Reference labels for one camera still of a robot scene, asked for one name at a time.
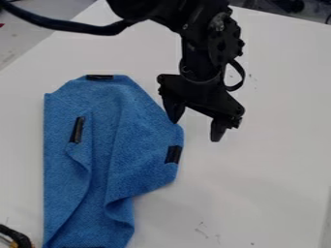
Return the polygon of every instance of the white table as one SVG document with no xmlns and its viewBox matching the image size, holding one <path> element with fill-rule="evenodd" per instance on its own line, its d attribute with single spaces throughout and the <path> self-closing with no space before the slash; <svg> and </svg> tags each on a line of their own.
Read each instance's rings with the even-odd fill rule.
<svg viewBox="0 0 331 248">
<path fill-rule="evenodd" d="M 247 108 L 238 131 L 209 141 L 187 111 L 178 178 L 135 201 L 136 248 L 326 248 L 331 230 L 331 28 L 234 9 L 247 43 Z M 116 17 L 99 1 L 76 20 Z M 117 37 L 55 33 L 0 73 L 0 222 L 43 239 L 43 97 L 85 74 L 125 74 L 158 103 L 180 39 L 141 23 Z M 229 83 L 237 80 L 229 71 Z"/>
</svg>

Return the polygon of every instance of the blue towel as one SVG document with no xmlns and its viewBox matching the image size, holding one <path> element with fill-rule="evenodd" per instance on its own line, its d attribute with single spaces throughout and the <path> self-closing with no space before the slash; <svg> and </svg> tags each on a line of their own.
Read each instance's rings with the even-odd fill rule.
<svg viewBox="0 0 331 248">
<path fill-rule="evenodd" d="M 133 197 L 176 177 L 183 132 L 125 76 L 45 94 L 44 248 L 124 248 Z"/>
</svg>

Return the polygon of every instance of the wire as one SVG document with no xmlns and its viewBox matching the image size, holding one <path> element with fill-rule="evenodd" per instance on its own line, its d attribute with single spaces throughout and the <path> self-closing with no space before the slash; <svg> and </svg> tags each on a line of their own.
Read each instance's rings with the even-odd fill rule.
<svg viewBox="0 0 331 248">
<path fill-rule="evenodd" d="M 331 19 L 331 14 L 325 19 L 325 24 L 329 24 L 330 19 Z"/>
<path fill-rule="evenodd" d="M 0 0 L 0 7 L 2 7 L 4 10 L 8 11 L 12 15 L 24 19 L 32 24 L 58 31 L 102 36 L 114 36 L 121 33 L 127 27 L 136 24 L 136 22 L 120 20 L 107 26 L 94 26 L 79 22 L 52 19 L 24 11 L 21 8 L 8 2 L 7 0 Z"/>
</svg>

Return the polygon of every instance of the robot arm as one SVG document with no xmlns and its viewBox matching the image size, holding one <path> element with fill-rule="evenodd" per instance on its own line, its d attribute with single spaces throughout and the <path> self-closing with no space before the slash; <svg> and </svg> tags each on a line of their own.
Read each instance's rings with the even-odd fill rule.
<svg viewBox="0 0 331 248">
<path fill-rule="evenodd" d="M 228 92 L 240 88 L 245 71 L 235 61 L 243 54 L 241 30 L 230 16 L 226 0 L 107 0 L 123 20 L 100 27 L 34 15 L 0 0 L 5 10 L 33 24 L 60 31 L 113 36 L 135 23 L 152 19 L 182 38 L 179 75 L 159 75 L 160 94 L 169 119 L 176 123 L 185 108 L 213 118 L 211 140 L 219 141 L 226 129 L 238 128 L 245 113 Z M 224 82 L 226 66 L 242 77 L 234 86 Z"/>
</svg>

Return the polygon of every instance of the towel fold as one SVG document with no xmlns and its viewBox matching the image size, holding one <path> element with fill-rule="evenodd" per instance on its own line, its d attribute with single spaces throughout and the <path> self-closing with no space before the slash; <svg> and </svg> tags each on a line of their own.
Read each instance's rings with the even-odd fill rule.
<svg viewBox="0 0 331 248">
<path fill-rule="evenodd" d="M 175 179 L 182 146 L 182 129 L 128 77 L 45 94 L 44 248 L 126 247 L 133 197 Z"/>
</svg>

